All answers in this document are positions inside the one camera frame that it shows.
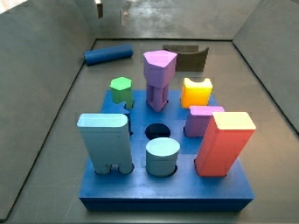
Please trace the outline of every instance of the yellow block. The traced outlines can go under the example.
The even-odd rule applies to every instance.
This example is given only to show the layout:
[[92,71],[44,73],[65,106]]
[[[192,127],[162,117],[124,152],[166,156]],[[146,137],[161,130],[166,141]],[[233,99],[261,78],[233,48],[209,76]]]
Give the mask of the yellow block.
[[207,106],[211,98],[211,79],[203,82],[193,82],[188,78],[183,79],[181,85],[181,107]]

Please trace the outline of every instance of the circular hole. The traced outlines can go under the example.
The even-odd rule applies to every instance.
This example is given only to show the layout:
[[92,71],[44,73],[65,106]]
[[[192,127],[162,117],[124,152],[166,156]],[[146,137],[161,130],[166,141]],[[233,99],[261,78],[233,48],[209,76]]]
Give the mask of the circular hole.
[[152,123],[144,130],[144,134],[149,140],[157,137],[169,137],[170,130],[161,123]]

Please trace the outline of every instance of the dark gray block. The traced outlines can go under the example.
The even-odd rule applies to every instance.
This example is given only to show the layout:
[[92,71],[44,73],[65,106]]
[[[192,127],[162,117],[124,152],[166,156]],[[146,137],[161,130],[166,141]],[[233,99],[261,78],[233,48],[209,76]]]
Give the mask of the dark gray block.
[[233,44],[299,132],[299,4],[263,0]]
[[72,0],[30,0],[0,15],[0,221],[93,40]]
[[98,39],[232,39],[259,1],[104,0],[101,19],[94,0],[76,3]]
[[164,45],[162,49],[177,53],[176,72],[201,72],[208,56],[209,48],[199,51],[197,45]]

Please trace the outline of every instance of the purple block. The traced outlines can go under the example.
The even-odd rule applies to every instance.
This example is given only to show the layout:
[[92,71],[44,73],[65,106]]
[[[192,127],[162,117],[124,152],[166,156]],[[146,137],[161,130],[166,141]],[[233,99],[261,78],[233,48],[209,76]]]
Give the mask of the purple block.
[[156,112],[162,110],[168,99],[169,81],[174,75],[177,54],[166,51],[144,53],[145,100]]
[[189,106],[184,135],[187,137],[203,137],[209,124],[212,112],[224,112],[223,107],[217,106]]

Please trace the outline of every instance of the gray floor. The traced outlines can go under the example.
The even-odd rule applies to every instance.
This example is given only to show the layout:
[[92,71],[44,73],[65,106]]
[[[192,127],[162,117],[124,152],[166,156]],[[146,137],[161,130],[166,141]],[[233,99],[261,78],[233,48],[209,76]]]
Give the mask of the gray floor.
[[[299,222],[297,135],[232,43],[101,40],[96,48],[125,43],[133,45],[132,59],[82,67],[8,223]],[[110,79],[129,77],[133,89],[145,88],[142,52],[161,49],[162,44],[209,47],[204,72],[177,73],[170,88],[181,87],[184,77],[195,81],[211,78],[219,105],[227,111],[247,111],[256,124],[256,133],[240,156],[256,199],[240,213],[89,212],[80,203],[80,180],[88,155],[76,128],[78,115],[98,111]]]

